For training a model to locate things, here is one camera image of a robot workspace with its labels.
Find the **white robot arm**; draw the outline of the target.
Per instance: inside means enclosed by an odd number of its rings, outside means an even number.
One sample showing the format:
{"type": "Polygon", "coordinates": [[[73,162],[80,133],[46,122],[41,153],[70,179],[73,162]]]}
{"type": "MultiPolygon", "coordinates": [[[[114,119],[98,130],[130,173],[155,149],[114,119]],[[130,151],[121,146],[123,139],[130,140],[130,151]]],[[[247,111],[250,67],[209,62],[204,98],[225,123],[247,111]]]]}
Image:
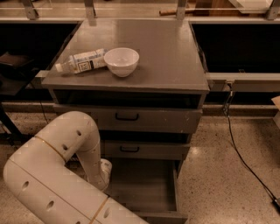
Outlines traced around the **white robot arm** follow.
{"type": "Polygon", "coordinates": [[[111,169],[93,118],[71,111],[10,156],[3,180],[45,224],[149,224],[104,192],[111,169]]]}

